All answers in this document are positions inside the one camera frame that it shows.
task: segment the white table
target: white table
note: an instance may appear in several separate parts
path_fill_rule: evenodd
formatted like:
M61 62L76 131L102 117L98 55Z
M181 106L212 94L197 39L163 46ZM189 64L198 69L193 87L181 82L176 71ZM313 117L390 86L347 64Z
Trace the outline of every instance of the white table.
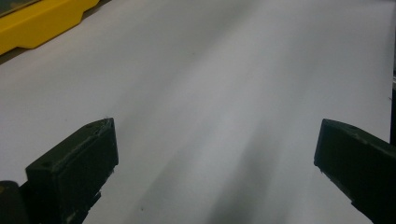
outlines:
M0 64L0 179L113 117L87 224L371 223L313 157L324 118L389 139L394 8L113 0Z

